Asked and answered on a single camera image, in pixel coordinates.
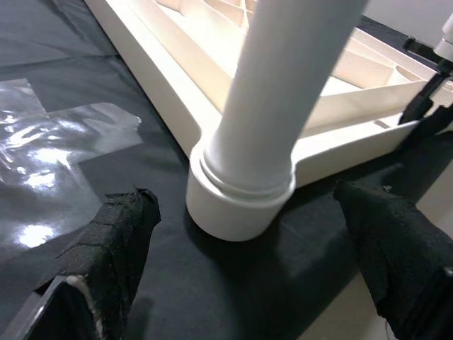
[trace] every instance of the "white wall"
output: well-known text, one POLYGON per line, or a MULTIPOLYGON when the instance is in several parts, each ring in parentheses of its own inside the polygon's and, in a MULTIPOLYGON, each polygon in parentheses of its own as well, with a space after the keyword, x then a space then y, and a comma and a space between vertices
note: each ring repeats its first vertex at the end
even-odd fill
POLYGON ((429 45, 442 37, 452 0, 370 0, 364 15, 429 45))

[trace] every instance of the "white plastic rim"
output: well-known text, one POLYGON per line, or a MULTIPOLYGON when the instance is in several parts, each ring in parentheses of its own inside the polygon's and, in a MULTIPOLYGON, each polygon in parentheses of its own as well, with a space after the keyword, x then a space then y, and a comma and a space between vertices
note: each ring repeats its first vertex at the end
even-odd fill
POLYGON ((197 225, 208 234, 225 241, 242 242, 261 235, 296 188, 296 178, 279 195, 239 197, 219 189, 202 166, 204 142, 190 155, 187 209, 197 225))

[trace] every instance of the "clear plastic sheet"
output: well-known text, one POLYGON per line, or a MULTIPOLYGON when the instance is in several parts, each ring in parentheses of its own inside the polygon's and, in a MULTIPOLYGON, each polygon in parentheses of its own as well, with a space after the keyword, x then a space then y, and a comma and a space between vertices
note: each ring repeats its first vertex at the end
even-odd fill
POLYGON ((26 81, 6 83, 0 88, 14 97, 0 101, 8 113, 0 124, 0 251, 13 256, 85 225, 101 202, 77 163, 141 139, 139 118, 113 104, 46 113, 26 81))

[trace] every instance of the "white floor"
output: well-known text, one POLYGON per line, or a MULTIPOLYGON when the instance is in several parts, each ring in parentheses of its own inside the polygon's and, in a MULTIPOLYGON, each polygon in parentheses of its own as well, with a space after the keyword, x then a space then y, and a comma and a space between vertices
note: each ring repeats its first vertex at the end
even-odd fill
MULTIPOLYGON (((453 238, 453 163, 418 203, 418 208, 453 238)), ((299 340, 395 339, 386 321, 377 316, 363 277, 357 277, 328 306, 299 340)))

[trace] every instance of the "white cylindrical leg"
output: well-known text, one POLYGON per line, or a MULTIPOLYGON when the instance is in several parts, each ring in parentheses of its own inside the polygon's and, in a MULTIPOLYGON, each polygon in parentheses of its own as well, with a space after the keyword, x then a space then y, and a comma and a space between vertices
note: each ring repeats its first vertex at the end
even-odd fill
POLYGON ((262 233, 294 191, 291 151, 367 0, 261 0, 218 130, 190 158, 187 207, 215 237, 262 233))

